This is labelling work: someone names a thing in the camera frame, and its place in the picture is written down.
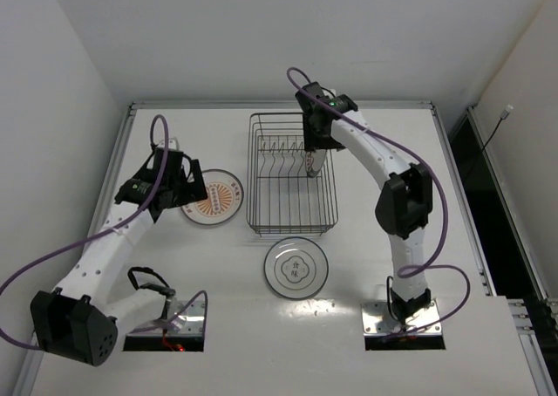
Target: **rectangular opening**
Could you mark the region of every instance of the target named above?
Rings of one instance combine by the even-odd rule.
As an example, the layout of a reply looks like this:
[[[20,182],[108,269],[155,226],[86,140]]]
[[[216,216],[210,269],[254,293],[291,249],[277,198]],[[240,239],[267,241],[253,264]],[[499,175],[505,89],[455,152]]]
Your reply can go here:
[[[199,337],[187,336],[168,336],[167,342],[170,345],[180,345],[183,352],[203,352],[204,340]],[[123,351],[143,351],[143,352],[180,352],[178,349],[163,344],[162,334],[159,336],[127,336],[124,341]]]
[[[380,337],[364,337],[366,351],[419,351],[445,350],[442,337],[406,337],[383,339]]]

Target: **white plate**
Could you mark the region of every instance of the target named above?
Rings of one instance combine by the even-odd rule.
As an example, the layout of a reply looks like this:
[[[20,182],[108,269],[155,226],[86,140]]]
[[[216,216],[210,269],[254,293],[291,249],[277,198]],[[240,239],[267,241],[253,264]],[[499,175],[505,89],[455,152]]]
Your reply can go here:
[[[182,207],[188,219],[204,225],[215,225],[230,219],[244,200],[242,184],[234,175],[221,169],[202,172],[208,198]]]
[[[315,178],[320,173],[327,153],[327,150],[306,152],[306,174],[310,178]]]
[[[330,272],[322,249],[303,237],[288,237],[276,243],[263,263],[269,287],[281,297],[301,300],[315,296]]]

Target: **plate rim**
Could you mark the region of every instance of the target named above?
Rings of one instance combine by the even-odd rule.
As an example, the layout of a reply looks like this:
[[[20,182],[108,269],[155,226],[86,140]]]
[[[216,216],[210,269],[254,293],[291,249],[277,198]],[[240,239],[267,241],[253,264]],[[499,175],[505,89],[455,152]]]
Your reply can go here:
[[[201,171],[201,175],[203,176],[205,173],[207,172],[221,172],[223,174],[227,174],[229,176],[231,176],[233,179],[236,180],[236,182],[238,182],[238,185],[241,187],[241,203],[239,204],[238,208],[235,210],[235,212],[230,215],[228,218],[226,218],[225,220],[222,220],[220,222],[217,223],[202,223],[202,222],[197,222],[196,220],[194,220],[193,218],[191,218],[190,216],[188,216],[186,214],[186,211],[184,211],[184,207],[189,206],[190,204],[195,204],[194,202],[187,204],[186,206],[180,206],[180,210],[182,211],[182,214],[192,223],[195,224],[199,224],[200,226],[218,226],[220,224],[223,224],[225,222],[228,222],[230,219],[232,219],[236,213],[238,213],[238,211],[241,209],[242,204],[244,203],[244,186],[241,183],[241,180],[238,179],[238,177],[232,173],[230,173],[229,171],[226,171],[225,169],[219,169],[219,168],[211,168],[211,169],[206,169],[204,171]]]
[[[325,278],[323,279],[322,285],[320,285],[320,287],[313,293],[309,294],[308,296],[305,297],[287,297],[284,296],[283,294],[281,294],[279,291],[277,291],[270,283],[268,280],[268,276],[265,272],[265,263],[268,261],[268,256],[269,256],[269,252],[271,252],[271,250],[278,245],[279,243],[286,241],[288,239],[303,239],[306,242],[310,242],[312,244],[314,244],[318,249],[320,249],[320,252],[322,252],[323,255],[323,259],[325,259]],[[293,300],[293,301],[301,301],[301,300],[307,300],[309,298],[313,298],[314,296],[316,296],[320,291],[322,291],[322,288],[324,287],[324,285],[328,282],[328,278],[330,276],[330,261],[328,261],[328,257],[325,255],[325,252],[323,251],[322,247],[320,245],[318,245],[316,242],[310,240],[307,237],[303,237],[303,236],[287,236],[284,237],[283,239],[280,239],[279,241],[275,242],[269,249],[268,252],[265,254],[265,257],[263,258],[263,278],[265,279],[266,284],[268,285],[268,287],[271,289],[271,291],[273,291],[277,296],[279,297],[283,297],[286,298],[288,300]]]
[[[309,176],[309,178],[316,178],[320,174],[320,172],[322,171],[323,165],[325,165],[325,161],[328,158],[328,151],[326,149],[317,149],[317,150],[313,150],[313,151],[307,151],[305,156],[304,156],[304,159],[306,160],[306,159],[308,159],[308,154],[317,154],[319,152],[323,152],[322,163],[320,165],[320,168],[317,171],[313,170],[312,168],[308,169],[308,167],[306,167],[306,174]]]

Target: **metal mounting plate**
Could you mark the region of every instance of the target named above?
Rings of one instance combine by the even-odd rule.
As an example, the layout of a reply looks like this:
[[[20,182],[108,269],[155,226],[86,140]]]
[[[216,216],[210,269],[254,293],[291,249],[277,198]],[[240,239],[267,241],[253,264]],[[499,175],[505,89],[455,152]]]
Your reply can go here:
[[[372,301],[361,304],[363,315],[363,328],[364,336],[369,337],[384,337],[391,333],[400,331],[401,324],[393,319],[387,310],[387,302],[385,301]],[[431,322],[439,320],[438,306],[435,301],[430,303],[425,309],[417,311],[412,317],[406,319],[407,326],[412,329]],[[440,323],[433,324],[429,328],[410,333],[416,337],[441,337],[442,325]]]
[[[187,301],[179,301],[176,304],[176,312],[184,308]],[[193,302],[188,309],[180,316],[178,316],[168,326],[168,337],[183,337],[183,338],[201,338],[203,332],[203,322],[205,313],[205,302]],[[161,334],[160,329],[145,332],[129,333],[128,337],[159,337]]]

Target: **plate with orange pattern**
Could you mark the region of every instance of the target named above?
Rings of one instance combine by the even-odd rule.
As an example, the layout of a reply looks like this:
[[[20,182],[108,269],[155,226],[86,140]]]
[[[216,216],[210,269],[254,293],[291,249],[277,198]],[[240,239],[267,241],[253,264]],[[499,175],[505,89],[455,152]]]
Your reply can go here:
[[[238,212],[244,200],[242,184],[230,172],[209,169],[202,172],[208,198],[182,207],[192,222],[215,225],[226,222]]]

